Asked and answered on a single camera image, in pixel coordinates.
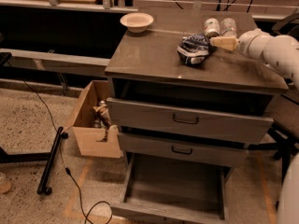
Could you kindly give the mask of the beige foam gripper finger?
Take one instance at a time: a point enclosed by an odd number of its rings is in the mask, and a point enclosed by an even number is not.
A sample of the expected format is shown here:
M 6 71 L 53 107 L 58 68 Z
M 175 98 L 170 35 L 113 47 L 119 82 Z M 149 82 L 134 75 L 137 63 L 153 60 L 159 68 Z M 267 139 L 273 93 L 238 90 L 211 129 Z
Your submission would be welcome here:
M 226 50 L 236 50 L 239 40 L 234 36 L 215 36 L 210 38 L 210 44 Z

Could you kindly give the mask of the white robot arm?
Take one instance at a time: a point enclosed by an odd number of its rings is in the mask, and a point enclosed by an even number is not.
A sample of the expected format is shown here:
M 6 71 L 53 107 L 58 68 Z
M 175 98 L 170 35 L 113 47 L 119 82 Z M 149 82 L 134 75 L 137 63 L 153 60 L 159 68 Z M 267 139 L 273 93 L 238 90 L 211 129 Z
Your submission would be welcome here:
M 289 78 L 299 88 L 299 42 L 289 35 L 271 36 L 260 29 L 234 36 L 210 39 L 214 47 L 237 50 L 245 57 L 266 63 L 279 75 Z M 278 201 L 277 224 L 299 224 L 299 155 L 291 160 L 298 135 L 285 130 L 279 122 L 270 129 L 280 144 L 282 158 L 282 189 Z

